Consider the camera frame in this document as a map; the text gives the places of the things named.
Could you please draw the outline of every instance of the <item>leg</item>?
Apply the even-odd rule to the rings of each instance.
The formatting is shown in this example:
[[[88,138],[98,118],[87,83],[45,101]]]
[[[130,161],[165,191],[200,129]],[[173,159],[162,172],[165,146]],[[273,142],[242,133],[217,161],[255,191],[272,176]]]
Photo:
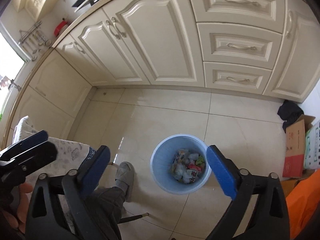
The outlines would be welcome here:
[[[116,173],[116,187],[98,188],[84,201],[89,214],[110,240],[121,240],[117,224],[123,203],[131,196],[133,176],[132,164],[121,163]]]

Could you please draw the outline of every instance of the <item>patterned cloth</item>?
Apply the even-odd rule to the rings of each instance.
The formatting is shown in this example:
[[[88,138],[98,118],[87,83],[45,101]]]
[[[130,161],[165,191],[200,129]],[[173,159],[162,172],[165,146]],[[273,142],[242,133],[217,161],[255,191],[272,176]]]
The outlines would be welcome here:
[[[31,119],[28,116],[23,117],[14,129],[12,144],[25,139],[35,133],[39,132],[35,129]],[[95,150],[87,144],[57,139],[53,137],[48,138],[58,151],[57,159],[43,168],[35,171],[26,178],[26,182],[33,187],[36,184],[38,176],[41,173],[47,173],[50,177],[65,175],[71,169],[78,169],[81,163],[86,159],[91,159],[95,154]],[[68,225],[74,233],[74,227],[67,201],[63,195],[59,195],[60,203]]]

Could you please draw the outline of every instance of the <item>foot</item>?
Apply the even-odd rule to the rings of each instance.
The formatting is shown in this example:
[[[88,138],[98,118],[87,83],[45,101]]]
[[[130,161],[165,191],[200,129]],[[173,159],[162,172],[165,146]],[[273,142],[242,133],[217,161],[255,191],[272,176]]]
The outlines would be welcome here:
[[[122,162],[116,173],[116,186],[124,191],[126,202],[130,202],[133,186],[134,169],[131,163]]]

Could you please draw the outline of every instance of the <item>window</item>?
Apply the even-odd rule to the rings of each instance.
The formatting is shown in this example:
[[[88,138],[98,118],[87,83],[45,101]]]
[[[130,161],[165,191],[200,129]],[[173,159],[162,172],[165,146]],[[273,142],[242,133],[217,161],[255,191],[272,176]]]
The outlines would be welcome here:
[[[12,38],[6,33],[5,29],[0,29],[0,108],[5,102],[6,96],[9,92],[8,85],[10,82],[8,80],[15,79],[20,69],[25,64],[23,60],[12,46],[17,49],[17,44],[12,40]],[[9,38],[9,42],[12,41],[12,46],[4,38]]]

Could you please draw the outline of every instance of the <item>cardboard box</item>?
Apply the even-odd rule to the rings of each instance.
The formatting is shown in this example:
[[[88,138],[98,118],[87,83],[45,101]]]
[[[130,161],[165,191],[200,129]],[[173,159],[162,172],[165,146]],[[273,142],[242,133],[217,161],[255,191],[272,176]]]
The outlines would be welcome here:
[[[287,197],[300,181],[309,178],[314,172],[315,170],[304,170],[300,179],[288,179],[281,181],[280,183],[283,189],[284,197]]]
[[[314,116],[301,115],[286,129],[286,150],[282,176],[300,178],[303,171],[306,132],[312,127]]]
[[[306,133],[305,169],[320,168],[320,120]]]

